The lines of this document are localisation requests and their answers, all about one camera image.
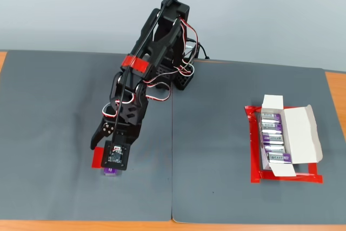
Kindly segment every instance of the white wall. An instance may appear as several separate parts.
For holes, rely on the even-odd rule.
[[[346,71],[346,0],[179,1],[213,59]],[[0,0],[0,49],[128,53],[160,3]]]

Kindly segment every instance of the black cable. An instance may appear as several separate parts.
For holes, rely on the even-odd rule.
[[[165,7],[167,6],[168,2],[170,0],[166,0],[160,11],[157,13],[157,17],[154,21],[154,23],[152,24],[149,32],[147,33],[145,39],[143,40],[143,42],[141,43],[141,45],[138,47],[137,51],[135,52],[135,54],[133,55],[133,57],[136,57],[139,53],[139,51],[143,48],[145,42],[148,40],[150,34],[152,33],[152,31],[154,30],[158,20],[160,19],[160,17],[162,16],[162,13],[163,13],[163,10],[165,9]],[[114,124],[114,131],[116,131],[117,129],[117,125],[118,125],[118,121],[119,121],[119,116],[120,116],[120,108],[121,108],[121,105],[123,103],[123,98],[124,98],[124,93],[125,93],[125,85],[126,85],[126,81],[128,79],[128,75],[129,75],[129,71],[130,71],[130,67],[131,67],[131,64],[126,68],[126,71],[125,71],[125,75],[124,75],[124,84],[123,84],[123,88],[121,90],[121,95],[120,95],[120,100],[119,100],[119,105],[118,105],[118,109],[117,109],[117,117],[115,118],[115,124]]]
[[[191,39],[191,38],[187,38],[186,41],[187,41],[187,42],[191,42],[191,43],[196,43],[196,40]],[[202,48],[202,50],[203,50],[203,52],[204,52],[205,59],[210,59],[209,56],[207,55],[207,53],[205,52],[204,47],[201,45],[200,42],[198,42],[198,46]]]

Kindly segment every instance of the box of batteries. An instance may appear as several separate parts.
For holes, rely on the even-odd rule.
[[[263,169],[275,176],[296,176],[293,164],[323,157],[310,105],[284,109],[283,96],[265,95],[258,127]]]

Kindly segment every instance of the wooden table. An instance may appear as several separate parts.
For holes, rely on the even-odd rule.
[[[6,57],[6,52],[0,52],[0,71]],[[346,74],[326,72],[330,92],[338,114],[338,118],[346,136]],[[346,226],[317,226],[317,225],[211,225],[211,224],[183,224],[174,220],[168,222],[102,222],[102,221],[31,221],[31,220],[0,220],[0,230],[20,230],[20,231],[65,231],[65,230],[346,230]]]

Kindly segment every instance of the open cardboard box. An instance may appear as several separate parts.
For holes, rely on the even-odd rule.
[[[286,153],[292,164],[269,162],[261,143],[262,165],[275,176],[296,176],[293,164],[319,162],[322,148],[317,134],[317,124],[312,107],[283,109],[283,97],[265,95],[261,113],[280,114]]]

